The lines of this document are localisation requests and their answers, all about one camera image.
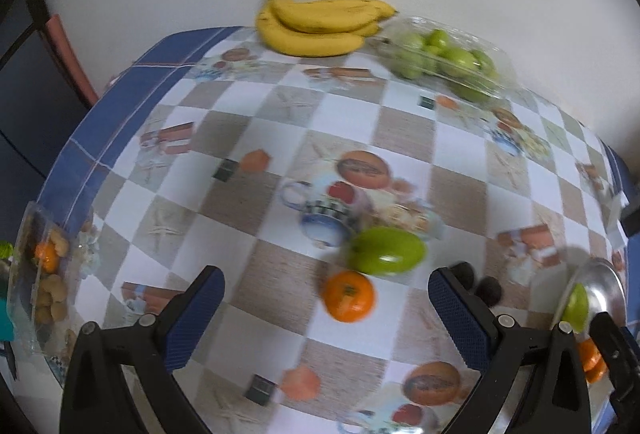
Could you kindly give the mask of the dark plum right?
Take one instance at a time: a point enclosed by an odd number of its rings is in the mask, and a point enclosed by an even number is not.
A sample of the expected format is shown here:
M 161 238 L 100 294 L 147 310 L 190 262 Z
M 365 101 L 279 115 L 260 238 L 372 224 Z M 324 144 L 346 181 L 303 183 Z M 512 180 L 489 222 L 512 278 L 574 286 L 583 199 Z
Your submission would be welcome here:
M 474 295 L 477 296 L 488 308 L 498 305 L 503 296 L 500 282 L 493 276 L 486 276 L 477 284 Z

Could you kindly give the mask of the dark plum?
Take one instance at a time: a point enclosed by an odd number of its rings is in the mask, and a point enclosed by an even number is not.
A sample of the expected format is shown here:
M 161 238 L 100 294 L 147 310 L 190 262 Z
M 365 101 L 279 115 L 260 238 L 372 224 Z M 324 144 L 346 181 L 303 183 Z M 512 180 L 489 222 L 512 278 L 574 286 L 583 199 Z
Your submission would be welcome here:
M 477 284 L 474 295 L 477 296 L 488 308 L 498 305 L 503 296 L 500 282 L 493 276 L 486 276 Z
M 475 287 L 475 272 L 473 266 L 468 262 L 457 262 L 449 267 L 450 272 L 459 281 L 459 284 L 467 291 Z

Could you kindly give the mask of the large steel bowl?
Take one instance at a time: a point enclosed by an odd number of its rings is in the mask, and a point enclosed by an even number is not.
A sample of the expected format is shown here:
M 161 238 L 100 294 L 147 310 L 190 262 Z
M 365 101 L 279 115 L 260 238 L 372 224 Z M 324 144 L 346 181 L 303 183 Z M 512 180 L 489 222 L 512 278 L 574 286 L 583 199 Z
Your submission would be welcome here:
M 552 326 L 562 321 L 561 315 L 574 284 L 583 284 L 589 298 L 589 315 L 585 329 L 582 333 L 573 331 L 578 342 L 588 338 L 591 321 L 598 313 L 607 312 L 620 327 L 626 324 L 627 310 L 623 284 L 611 263 L 595 258 L 579 267 L 568 280 L 553 315 Z

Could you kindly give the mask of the dark plum left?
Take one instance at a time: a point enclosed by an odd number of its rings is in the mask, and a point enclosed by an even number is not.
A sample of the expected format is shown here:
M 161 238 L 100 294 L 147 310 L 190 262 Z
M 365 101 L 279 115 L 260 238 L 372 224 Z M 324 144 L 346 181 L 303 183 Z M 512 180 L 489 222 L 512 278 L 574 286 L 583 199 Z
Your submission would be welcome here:
M 468 262 L 457 262 L 449 267 L 450 272 L 459 281 L 459 284 L 467 291 L 475 287 L 475 272 L 473 266 Z

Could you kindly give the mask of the black power adapter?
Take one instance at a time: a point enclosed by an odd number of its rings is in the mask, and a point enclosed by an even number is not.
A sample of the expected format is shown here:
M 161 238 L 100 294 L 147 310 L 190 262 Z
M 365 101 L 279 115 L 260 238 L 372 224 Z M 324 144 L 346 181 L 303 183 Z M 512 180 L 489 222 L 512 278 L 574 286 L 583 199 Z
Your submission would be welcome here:
M 620 214 L 620 226 L 627 238 L 631 238 L 640 232 L 640 208 L 627 206 Z

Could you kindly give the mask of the clear box of snacks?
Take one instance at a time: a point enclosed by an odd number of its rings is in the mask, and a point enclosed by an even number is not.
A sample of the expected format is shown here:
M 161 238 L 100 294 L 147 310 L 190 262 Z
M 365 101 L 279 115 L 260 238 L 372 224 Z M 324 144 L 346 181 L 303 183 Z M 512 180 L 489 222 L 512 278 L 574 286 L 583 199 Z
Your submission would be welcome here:
M 29 353 L 62 369 L 76 340 L 70 306 L 78 263 L 68 233 L 36 202 L 26 206 L 9 271 L 8 314 Z

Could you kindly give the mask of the small orange mandarin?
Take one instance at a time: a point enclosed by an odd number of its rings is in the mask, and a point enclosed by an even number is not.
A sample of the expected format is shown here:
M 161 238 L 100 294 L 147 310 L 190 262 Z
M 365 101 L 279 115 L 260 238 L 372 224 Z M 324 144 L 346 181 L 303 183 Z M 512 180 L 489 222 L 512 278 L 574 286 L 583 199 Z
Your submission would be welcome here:
M 321 298 L 332 318 L 348 324 L 368 316 L 376 304 L 372 282 L 353 270 L 343 270 L 326 280 Z

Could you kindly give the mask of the checkered blue tablecloth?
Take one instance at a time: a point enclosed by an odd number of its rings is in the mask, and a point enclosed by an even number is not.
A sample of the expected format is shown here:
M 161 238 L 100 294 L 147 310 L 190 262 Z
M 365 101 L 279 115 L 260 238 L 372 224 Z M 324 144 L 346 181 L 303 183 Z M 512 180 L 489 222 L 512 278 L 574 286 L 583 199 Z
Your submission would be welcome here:
M 125 284 L 183 289 L 206 265 L 219 310 L 176 379 L 216 433 L 442 432 L 475 382 L 426 292 L 465 261 L 506 283 L 500 312 L 546 326 L 564 282 L 608 258 L 593 179 L 634 189 L 593 132 L 525 90 L 480 109 L 401 82 L 371 52 L 265 50 L 251 30 L 168 36 L 87 114 L 39 201 L 99 250 L 72 299 L 113 328 Z M 337 321 L 321 298 L 372 227 L 427 246 Z

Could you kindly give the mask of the clear box of green fruit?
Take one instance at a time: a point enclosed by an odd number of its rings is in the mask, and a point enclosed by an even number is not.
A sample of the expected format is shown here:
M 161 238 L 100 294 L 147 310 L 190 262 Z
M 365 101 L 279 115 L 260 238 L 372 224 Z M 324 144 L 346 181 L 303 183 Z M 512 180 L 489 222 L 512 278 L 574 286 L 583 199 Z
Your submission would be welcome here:
M 395 17 L 371 38 L 383 64 L 399 79 L 446 87 L 472 104 L 518 89 L 509 56 L 484 38 L 419 16 Z

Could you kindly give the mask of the banana bunch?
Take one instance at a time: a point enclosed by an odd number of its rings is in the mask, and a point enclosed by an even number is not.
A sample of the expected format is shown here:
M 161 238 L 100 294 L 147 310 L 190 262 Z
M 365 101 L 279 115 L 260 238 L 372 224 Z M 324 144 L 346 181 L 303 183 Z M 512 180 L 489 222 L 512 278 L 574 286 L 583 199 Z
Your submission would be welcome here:
M 359 50 L 397 10 L 380 0 L 264 0 L 257 33 L 277 53 L 302 58 L 348 55 Z

